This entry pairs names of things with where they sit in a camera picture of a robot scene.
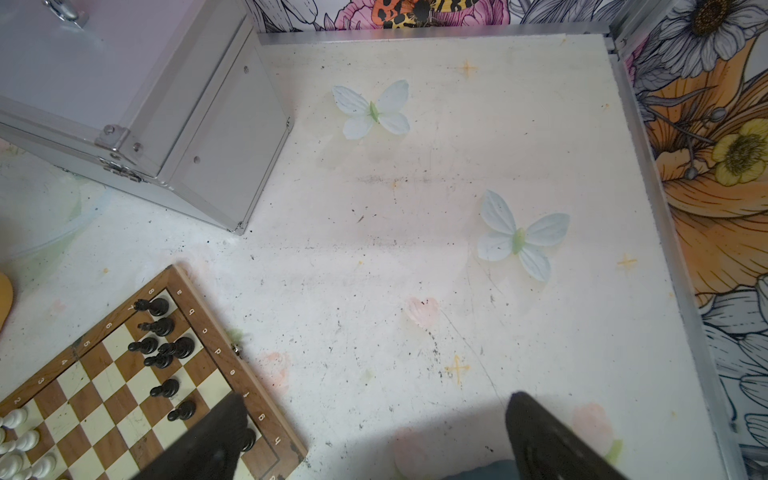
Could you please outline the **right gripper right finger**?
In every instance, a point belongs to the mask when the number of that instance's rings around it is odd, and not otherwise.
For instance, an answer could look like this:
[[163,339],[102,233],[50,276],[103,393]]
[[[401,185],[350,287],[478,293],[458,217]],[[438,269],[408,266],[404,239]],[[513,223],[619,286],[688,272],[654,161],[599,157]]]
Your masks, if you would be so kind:
[[624,478],[526,392],[511,395],[505,424],[522,479]]

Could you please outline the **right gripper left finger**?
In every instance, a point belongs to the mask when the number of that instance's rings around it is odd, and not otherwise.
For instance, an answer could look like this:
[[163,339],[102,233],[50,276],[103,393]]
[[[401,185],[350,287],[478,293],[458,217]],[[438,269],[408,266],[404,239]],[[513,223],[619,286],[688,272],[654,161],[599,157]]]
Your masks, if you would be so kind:
[[233,479],[248,440],[245,402],[232,392],[134,479]]

